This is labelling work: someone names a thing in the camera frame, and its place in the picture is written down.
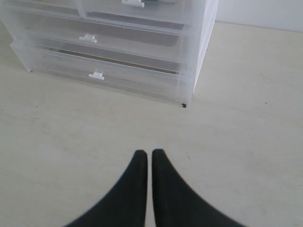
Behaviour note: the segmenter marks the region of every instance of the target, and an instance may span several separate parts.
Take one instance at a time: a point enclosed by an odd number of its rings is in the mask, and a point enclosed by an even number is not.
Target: white floor
[[[216,23],[188,109],[27,73],[0,34],[2,227],[63,226],[154,148],[239,222],[303,227],[303,34]]]

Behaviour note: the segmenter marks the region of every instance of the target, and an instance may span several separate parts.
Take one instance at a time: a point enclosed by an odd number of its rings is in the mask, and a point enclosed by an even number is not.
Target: plastic drawer unit
[[[142,3],[2,0],[0,19],[15,40],[12,48],[29,71],[187,105],[200,74],[218,0]]]

